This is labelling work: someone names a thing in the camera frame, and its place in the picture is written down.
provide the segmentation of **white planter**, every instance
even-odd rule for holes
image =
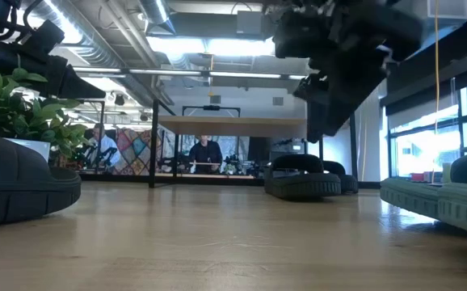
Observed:
[[[48,156],[50,155],[50,142],[46,141],[25,141],[15,138],[6,138],[8,141],[13,141],[21,146],[25,146],[31,150],[36,151],[44,157],[45,161],[48,162]]]

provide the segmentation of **wooden floor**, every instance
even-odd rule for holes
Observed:
[[[84,183],[73,207],[0,226],[0,290],[461,291],[467,233],[376,192]]]

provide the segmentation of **man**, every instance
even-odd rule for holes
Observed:
[[[113,141],[109,136],[106,135],[106,131],[104,131],[103,125],[102,124],[96,124],[94,127],[94,136],[89,140],[89,142],[94,145],[95,147],[99,146],[99,137],[101,137],[101,153],[106,152],[108,149],[117,149],[117,144],[115,141]],[[106,154],[104,157],[99,162],[104,162],[106,161],[109,157],[110,154]],[[95,150],[90,157],[90,160],[92,161],[92,164],[95,162],[95,158],[97,157],[97,150]],[[120,152],[117,150],[110,158],[110,164],[106,165],[108,166],[107,171],[110,172],[113,169],[113,165],[115,165],[117,162],[120,161]]]
[[[195,174],[219,174],[219,169],[223,163],[221,148],[215,141],[209,141],[208,136],[198,136],[200,142],[196,143],[189,154],[189,158],[194,162],[209,162],[219,165],[196,165]]]

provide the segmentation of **dark shirt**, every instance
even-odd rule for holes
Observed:
[[[196,143],[189,154],[189,158],[192,162],[213,162],[223,163],[223,155],[221,154],[221,148],[215,141],[208,141],[207,146],[201,145],[201,142]],[[196,165],[197,174],[209,174],[213,173],[211,166],[209,165]]]

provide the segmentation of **green plant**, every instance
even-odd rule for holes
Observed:
[[[67,158],[74,148],[87,143],[86,126],[70,124],[65,108],[75,108],[77,100],[59,100],[52,97],[26,101],[20,93],[13,93],[19,86],[29,87],[30,82],[47,82],[43,76],[17,68],[12,75],[0,74],[0,137],[50,142],[58,146]]]

